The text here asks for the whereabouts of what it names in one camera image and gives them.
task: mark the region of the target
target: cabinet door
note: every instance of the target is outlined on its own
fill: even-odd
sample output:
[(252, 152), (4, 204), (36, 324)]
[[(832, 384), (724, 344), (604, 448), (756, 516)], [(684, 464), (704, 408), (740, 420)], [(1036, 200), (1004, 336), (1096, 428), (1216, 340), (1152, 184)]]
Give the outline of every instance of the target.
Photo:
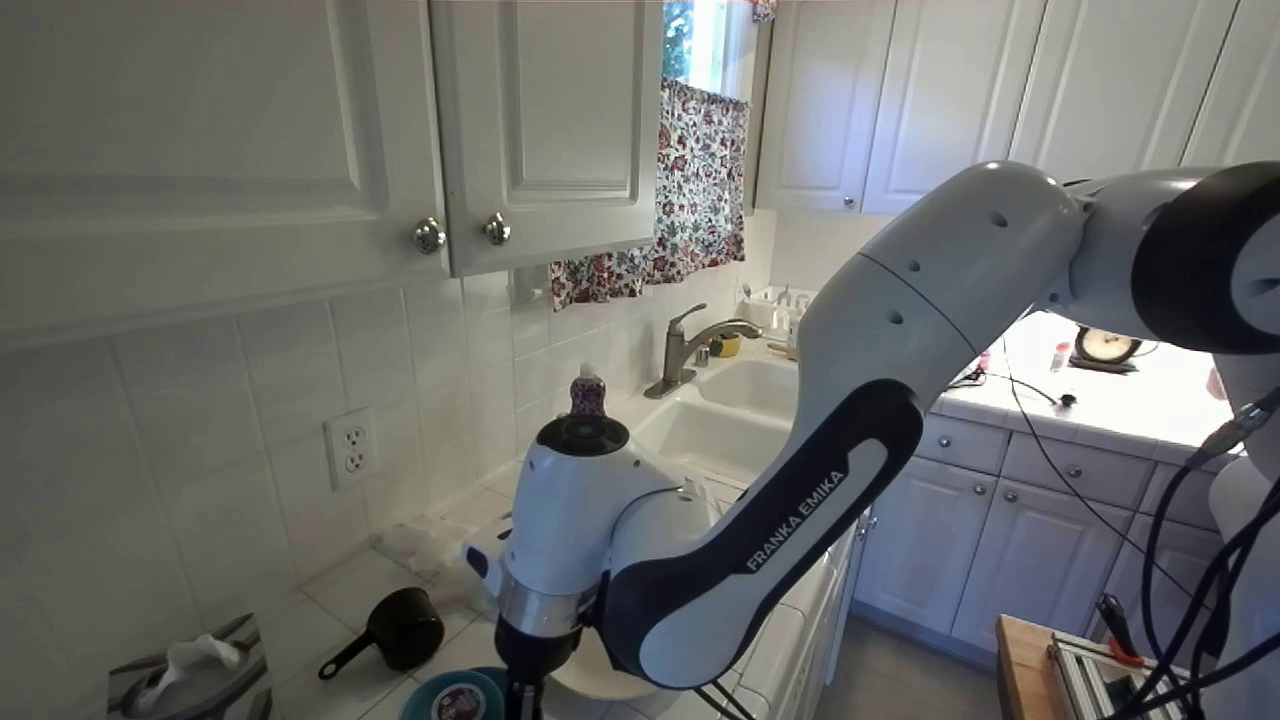
[(424, 4), (0, 4), (0, 336), (432, 264)]
[(452, 268), (648, 240), (660, 0), (432, 0), (432, 20)]
[(780, 4), (764, 116), (764, 204), (864, 196), (892, 0)]
[(1064, 180), (1176, 168), (1236, 0), (1056, 0), (1012, 156)]
[[(1128, 528), (1128, 512), (1096, 508), (1116, 532)], [(952, 636), (996, 652), (1000, 612), (1084, 632), (1120, 552), (1112, 528), (1076, 496), (1000, 480)]]
[[(1152, 536), (1152, 520), (1140, 516), (1132, 520), (1132, 532), (1128, 532), (1140, 548), (1148, 548), (1148, 536)], [(1188, 528), (1188, 524), (1164, 524), (1160, 528), (1160, 552), (1156, 552), (1156, 564), (1180, 584), (1164, 580), (1156, 572), (1152, 580), (1152, 608), (1156, 608), (1156, 636), (1160, 644), (1172, 640), (1184, 608), (1188, 608), (1188, 596), (1196, 592), (1208, 560), (1224, 548), (1224, 540), (1216, 532), (1204, 532), (1204, 528)], [(1148, 632), (1144, 632), (1144, 620), (1140, 620), (1140, 576), (1144, 572), (1144, 556), (1136, 548), (1124, 548), (1116, 568), (1112, 568), (1112, 580), (1108, 580), (1108, 592), (1116, 592), (1116, 600), (1124, 604), (1124, 616), (1128, 616), (1128, 628), (1132, 628), (1132, 640), (1140, 652), (1152, 652), (1148, 644)]]
[(1044, 0), (900, 0), (868, 212), (900, 212), (976, 160), (1004, 160)]
[(1280, 4), (1240, 0), (1188, 164), (1280, 160)]
[(992, 476), (912, 460), (876, 500), (856, 600), (948, 632), (980, 540)]

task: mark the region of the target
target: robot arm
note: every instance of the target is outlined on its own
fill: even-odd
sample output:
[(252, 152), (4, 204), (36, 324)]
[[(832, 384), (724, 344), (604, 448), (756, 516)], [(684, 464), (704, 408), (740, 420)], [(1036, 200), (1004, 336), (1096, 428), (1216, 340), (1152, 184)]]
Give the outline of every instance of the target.
[[(572, 652), (584, 612), (616, 668), (664, 688), (716, 680), (892, 484), (928, 404), (1016, 316), (1056, 308), (1204, 352), (1276, 352), (1276, 276), (1280, 164), (1088, 188), (1020, 164), (960, 172), (816, 296), (792, 436), (716, 528), (700, 532), (624, 440), (596, 456), (532, 448), (504, 556), (500, 652), (516, 684)], [(1240, 364), (1224, 364), (1228, 388), (1276, 384), (1272, 364)], [(1256, 448), (1268, 476), (1276, 448), (1276, 436)]]

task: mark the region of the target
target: electrical outlet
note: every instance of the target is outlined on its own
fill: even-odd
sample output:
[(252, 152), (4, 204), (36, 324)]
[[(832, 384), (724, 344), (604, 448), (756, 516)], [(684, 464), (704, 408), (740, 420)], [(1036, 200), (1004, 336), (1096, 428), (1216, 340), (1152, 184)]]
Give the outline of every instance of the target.
[(368, 408), (328, 420), (324, 444), (332, 488), (348, 488), (376, 476), (376, 432)]

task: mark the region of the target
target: faucet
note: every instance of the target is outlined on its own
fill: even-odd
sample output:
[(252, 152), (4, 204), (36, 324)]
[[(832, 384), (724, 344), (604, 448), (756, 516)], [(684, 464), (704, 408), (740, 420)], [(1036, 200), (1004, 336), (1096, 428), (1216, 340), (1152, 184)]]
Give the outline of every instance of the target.
[(644, 392), (644, 396), (668, 396), (672, 388), (688, 384), (696, 372), (684, 368), (688, 356), (704, 352), (712, 340), (724, 336), (760, 336), (756, 324), (748, 320), (720, 320), (700, 328), (692, 340), (684, 340), (680, 320), (692, 312), (704, 312), (708, 304), (692, 304), (688, 312), (668, 320), (668, 340), (664, 340), (664, 376)]

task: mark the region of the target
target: drawer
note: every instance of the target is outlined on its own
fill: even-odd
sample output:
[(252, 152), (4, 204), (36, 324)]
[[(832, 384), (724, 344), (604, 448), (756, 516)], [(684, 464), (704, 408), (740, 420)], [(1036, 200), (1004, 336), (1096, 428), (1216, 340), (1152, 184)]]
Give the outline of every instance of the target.
[[(1140, 508), (1144, 516), (1156, 516), (1156, 504), (1160, 504), (1172, 472), (1176, 472), (1176, 468), (1156, 464), (1152, 488), (1148, 488), (1144, 508)], [(1180, 520), (1180, 524), (1216, 532), (1212, 512), (1208, 512), (1208, 484), (1212, 484), (1212, 480), (1216, 480), (1216, 476), (1208, 476), (1208, 472), (1192, 472), (1192, 476), (1184, 480), (1184, 488), (1172, 496), (1168, 520)]]
[(1036, 448), (1032, 436), (1012, 436), (1008, 456), (1004, 456), (1004, 476), (1068, 492), (1064, 480), (1088, 496), (1104, 500), (1116, 508), (1136, 508), (1148, 492), (1152, 464), (1136, 456), (1112, 456), (1100, 448), (1080, 448), (1080, 444), (1056, 444), (1044, 440), (1044, 452)]
[(976, 472), (1000, 472), (1004, 444), (1008, 444), (1008, 432), (1000, 428), (928, 416), (916, 456), (976, 468)]

